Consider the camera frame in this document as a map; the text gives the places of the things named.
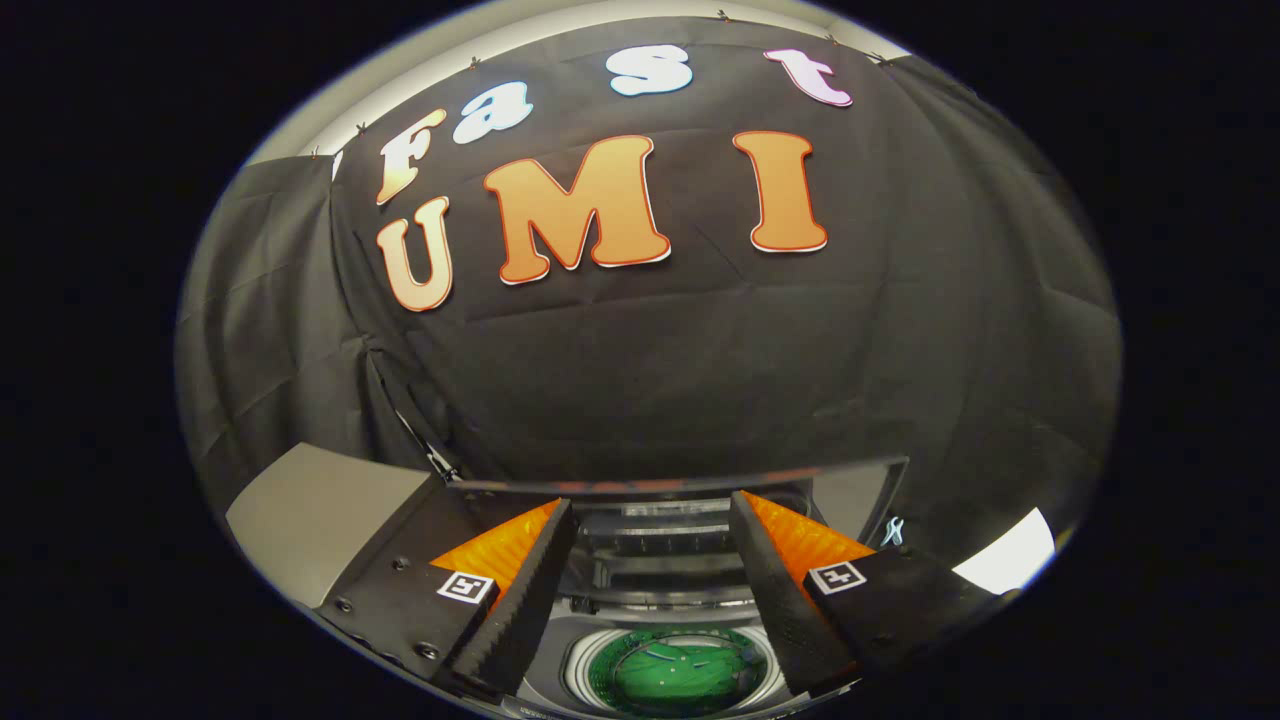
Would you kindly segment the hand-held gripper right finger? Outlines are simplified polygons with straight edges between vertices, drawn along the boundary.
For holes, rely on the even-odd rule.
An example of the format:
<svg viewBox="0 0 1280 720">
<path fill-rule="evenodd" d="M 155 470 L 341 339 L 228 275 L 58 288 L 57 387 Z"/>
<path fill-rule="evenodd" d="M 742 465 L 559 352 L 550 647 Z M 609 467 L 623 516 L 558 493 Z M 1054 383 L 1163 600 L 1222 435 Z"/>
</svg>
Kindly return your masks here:
<svg viewBox="0 0 1280 720">
<path fill-rule="evenodd" d="M 874 550 L 744 489 L 731 495 L 730 532 L 796 694 L 900 673 L 1011 601 L 911 546 Z"/>
</svg>

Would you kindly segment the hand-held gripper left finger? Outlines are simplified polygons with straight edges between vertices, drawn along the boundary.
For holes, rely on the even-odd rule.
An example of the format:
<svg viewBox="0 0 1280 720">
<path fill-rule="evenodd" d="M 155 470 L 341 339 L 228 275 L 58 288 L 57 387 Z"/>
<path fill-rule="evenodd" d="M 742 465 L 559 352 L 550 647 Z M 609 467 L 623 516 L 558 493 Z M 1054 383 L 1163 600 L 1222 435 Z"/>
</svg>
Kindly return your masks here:
<svg viewBox="0 0 1280 720">
<path fill-rule="evenodd" d="M 577 528 L 566 498 L 483 532 L 465 502 L 426 498 L 317 615 L 436 692 L 495 703 L 532 664 Z"/>
</svg>

